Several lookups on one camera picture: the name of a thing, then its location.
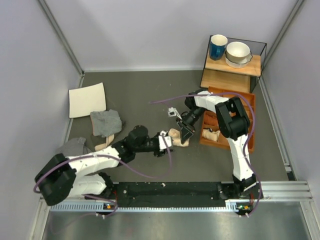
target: gray sock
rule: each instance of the gray sock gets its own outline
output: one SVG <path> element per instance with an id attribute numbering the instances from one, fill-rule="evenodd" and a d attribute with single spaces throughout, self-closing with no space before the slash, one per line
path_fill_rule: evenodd
<path id="1" fill-rule="evenodd" d="M 56 150 L 56 154 L 63 154 L 65 157 L 89 154 L 91 151 L 85 146 L 85 142 L 86 139 L 84 137 L 70 139 Z"/>
<path id="2" fill-rule="evenodd" d="M 121 119 L 115 110 L 93 111 L 90 117 L 94 136 L 109 137 L 122 129 Z"/>

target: cable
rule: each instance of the cable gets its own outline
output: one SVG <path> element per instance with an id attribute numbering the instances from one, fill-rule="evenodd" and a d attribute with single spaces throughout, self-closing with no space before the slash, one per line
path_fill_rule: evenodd
<path id="1" fill-rule="evenodd" d="M 171 97 L 171 98 L 164 99 L 164 100 L 150 101 L 149 104 L 162 104 L 162 103 L 166 103 L 166 102 L 169 102 L 169 101 L 172 101 L 172 100 L 176 100 L 176 99 L 181 99 L 181 98 L 223 96 L 223 95 L 235 95 L 235 96 L 238 96 L 239 98 L 241 98 L 247 104 L 247 106 L 249 107 L 250 112 L 252 114 L 252 129 L 251 129 L 251 131 L 250 131 L 250 133 L 248 135 L 248 138 L 245 141 L 245 143 L 243 145 L 243 149 L 242 149 L 242 153 L 244 155 L 245 162 L 248 165 L 248 167 L 251 169 L 253 174 L 255 175 L 256 180 L 257 180 L 258 185 L 259 185 L 259 190 L 258 190 L 259 191 L 259 195 L 258 195 L 258 198 L 256 200 L 256 204 L 253 207 L 253 209 L 251 210 L 251 212 L 247 214 L 247 217 L 250 217 L 256 211 L 256 209 L 257 209 L 257 207 L 259 205 L 260 199 L 262 197 L 262 185 L 261 185 L 260 177 L 258 176 L 256 170 L 250 164 L 250 162 L 249 162 L 249 160 L 247 158 L 247 154 L 246 154 L 246 146 L 248 145 L 248 142 L 249 142 L 250 138 L 254 134 L 255 127 L 256 127 L 256 116 L 255 116 L 254 110 L 252 109 L 252 107 L 251 107 L 250 103 L 248 102 L 248 100 L 244 96 L 242 96 L 241 94 L 239 94 L 237 92 L 221 92 L 221 93 L 211 93 L 211 94 L 186 94 L 186 95 Z"/>
<path id="2" fill-rule="evenodd" d="M 84 194 L 83 196 L 87 197 L 87 198 L 91 198 L 91 199 L 95 199 L 95 200 L 101 200 L 101 201 L 105 201 L 105 202 L 109 202 L 109 203 L 112 203 L 112 204 L 115 204 L 115 208 L 112 212 L 110 212 L 108 215 L 104 215 L 103 216 L 103 219 L 105 217 L 110 217 L 112 215 L 114 215 L 116 213 L 116 211 L 118 210 L 118 204 L 115 202 L 115 201 L 112 201 L 110 199 L 106 199 L 106 198 L 102 198 L 102 197 L 97 197 L 97 196 L 91 196 L 91 195 L 88 195 L 88 194 Z M 97 216 L 98 213 L 93 213 L 93 212 L 89 212 L 89 213 L 85 213 L 85 214 L 82 214 L 78 217 L 76 217 L 75 219 L 73 219 L 72 221 L 70 221 L 69 223 L 67 223 L 66 225 L 63 226 L 62 229 L 60 229 L 59 231 L 55 231 L 54 230 L 54 227 L 53 227 L 53 221 L 52 221 L 52 217 L 50 218 L 50 231 L 53 235 L 58 235 L 60 234 L 62 231 L 64 231 L 66 228 L 68 228 L 70 225 L 74 224 L 76 221 L 78 221 L 79 219 L 82 219 L 86 216 Z"/>
<path id="3" fill-rule="evenodd" d="M 78 156 L 76 158 L 73 158 L 73 159 L 68 159 L 64 162 L 61 162 L 59 163 L 57 166 L 51 168 L 48 172 L 46 172 L 42 177 L 40 177 L 40 179 L 36 182 L 36 184 L 34 185 L 34 188 L 33 188 L 33 191 L 37 194 L 40 193 L 39 190 L 37 190 L 37 188 L 39 187 L 39 184 L 47 177 L 49 176 L 52 172 L 54 172 L 55 170 L 57 170 L 58 168 L 68 164 L 68 163 L 71 163 L 73 161 L 77 161 L 77 160 L 82 160 L 82 159 L 90 159 L 90 158 L 94 158 L 95 156 L 97 156 L 98 158 L 110 158 L 110 159 L 114 159 L 116 161 L 118 161 L 119 163 L 121 163 L 122 165 L 124 165 L 125 167 L 127 167 L 128 169 L 130 169 L 132 172 L 142 176 L 142 177 L 145 177 L 145 178 L 148 178 L 148 179 L 159 179 L 159 178 L 164 178 L 166 176 L 168 176 L 171 171 L 172 171 L 172 156 L 171 156 L 171 152 L 170 152 L 170 149 L 168 147 L 168 144 L 166 143 L 166 140 L 165 140 L 165 137 L 163 135 L 161 135 L 162 139 L 163 139 L 163 142 L 165 144 L 165 147 L 166 147 L 166 151 L 168 153 L 168 156 L 169 156 L 169 170 L 168 172 L 166 172 L 165 174 L 163 175 L 160 175 L 160 176 L 149 176 L 149 175 L 146 175 L 142 172 L 139 172 L 137 170 L 135 170 L 134 168 L 132 168 L 131 166 L 129 166 L 127 163 L 125 163 L 124 161 L 122 161 L 121 159 L 117 158 L 117 157 L 114 157 L 114 156 L 111 156 L 111 155 L 107 155 L 107 154 L 97 154 L 97 155 L 85 155 L 85 156 Z"/>
<path id="4" fill-rule="evenodd" d="M 105 157 L 105 158 L 111 158 L 111 159 L 114 159 L 116 161 L 118 161 L 119 163 L 121 163 L 122 165 L 126 166 L 127 168 L 129 168 L 131 171 L 133 171 L 134 173 L 140 175 L 140 176 L 143 176 L 143 177 L 146 177 L 146 178 L 151 178 L 151 179 L 157 179 L 157 178 L 162 178 L 162 177 L 165 177 L 167 175 L 169 175 L 172 171 L 172 156 L 171 156 L 171 152 L 170 152 L 170 149 L 169 149 L 169 146 L 166 142 L 166 139 L 165 139 L 165 136 L 164 135 L 161 135 L 162 139 L 163 139 L 163 142 L 164 142 L 164 145 L 165 145 L 165 148 L 166 148 L 166 151 L 168 152 L 168 156 L 169 156 L 169 164 L 170 164 L 170 168 L 168 170 L 168 172 L 162 176 L 148 176 L 144 173 L 141 173 L 137 170 L 135 170 L 134 168 L 130 167 L 128 164 L 126 164 L 125 162 L 121 161 L 119 158 L 117 157 L 114 157 L 114 156 L 111 156 L 111 155 L 105 155 L 105 154 L 97 154 L 96 156 L 97 157 Z M 52 169 L 50 169 L 48 172 L 46 172 L 42 177 L 40 177 L 40 179 L 35 183 L 34 187 L 33 187 L 33 191 L 37 194 L 41 193 L 40 191 L 37 190 L 39 184 L 47 177 L 49 176 L 52 172 L 54 172 L 55 170 L 57 170 L 58 168 L 70 163 L 70 162 L 73 162 L 73 161 L 76 161 L 76 160 L 80 160 L 80 159 L 88 159 L 88 158 L 94 158 L 95 156 L 94 155 L 88 155 L 88 156 L 79 156 L 79 157 L 76 157 L 76 158 L 73 158 L 73 159 L 68 159 L 60 164 L 58 164 L 57 166 L 53 167 Z M 89 194 L 84 194 L 83 196 L 87 197 L 87 198 L 91 198 L 91 199 L 95 199 L 95 200 L 101 200 L 101 201 L 105 201 L 105 202 L 110 202 L 110 203 L 113 203 L 115 204 L 115 208 L 114 210 L 109 213 L 108 215 L 105 215 L 107 217 L 110 217 L 112 215 L 114 215 L 118 209 L 118 204 L 115 202 L 115 201 L 112 201 L 110 199 L 106 199 L 106 198 L 102 198 L 102 197 L 98 197 L 98 196 L 92 196 L 92 195 L 89 195 Z M 74 224 L 76 221 L 78 221 L 79 219 L 81 218 L 84 218 L 86 216 L 92 216 L 92 215 L 97 215 L 97 213 L 85 213 L 79 217 L 77 217 L 76 219 L 72 220 L 71 222 L 69 222 L 68 224 L 66 224 L 62 229 L 60 229 L 59 231 L 54 231 L 53 229 L 53 222 L 52 220 L 50 220 L 50 231 L 53 235 L 58 235 L 60 234 L 63 230 L 65 230 L 66 228 L 68 228 L 70 225 Z"/>

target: white bowl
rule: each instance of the white bowl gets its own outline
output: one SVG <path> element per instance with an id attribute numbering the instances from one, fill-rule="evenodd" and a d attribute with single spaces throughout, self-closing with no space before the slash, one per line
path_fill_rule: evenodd
<path id="1" fill-rule="evenodd" d="M 225 55 L 231 62 L 239 64 L 244 61 L 249 54 L 250 48 L 243 42 L 234 41 L 226 46 Z"/>
<path id="2" fill-rule="evenodd" d="M 245 66 L 248 65 L 248 63 L 250 63 L 251 59 L 252 59 L 252 55 L 251 53 L 249 55 L 247 55 L 245 57 L 245 59 L 243 59 L 242 61 L 235 63 L 232 62 L 228 59 L 227 54 L 225 55 L 225 62 L 226 64 L 228 64 L 230 67 L 235 68 L 235 69 L 240 69 L 240 68 L 244 68 Z"/>

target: ceramic cup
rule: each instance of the ceramic cup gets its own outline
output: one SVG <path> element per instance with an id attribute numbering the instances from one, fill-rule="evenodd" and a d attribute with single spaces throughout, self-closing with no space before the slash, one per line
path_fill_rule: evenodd
<path id="1" fill-rule="evenodd" d="M 209 56 L 212 60 L 219 60 L 225 53 L 228 39 L 220 34 L 213 35 L 210 38 Z"/>
<path id="2" fill-rule="evenodd" d="M 234 41 L 226 47 L 225 56 L 233 63 L 242 63 L 250 55 L 250 48 L 243 42 Z"/>

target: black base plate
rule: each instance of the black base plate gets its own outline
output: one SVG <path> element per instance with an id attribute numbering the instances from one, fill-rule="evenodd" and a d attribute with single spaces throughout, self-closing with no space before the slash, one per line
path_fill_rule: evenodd
<path id="1" fill-rule="evenodd" d="M 115 184 L 119 207 L 204 208 L 224 207 L 220 188 L 228 199 L 240 199 L 233 183 L 221 182 L 120 182 Z M 258 186 L 252 193 L 258 197 Z"/>

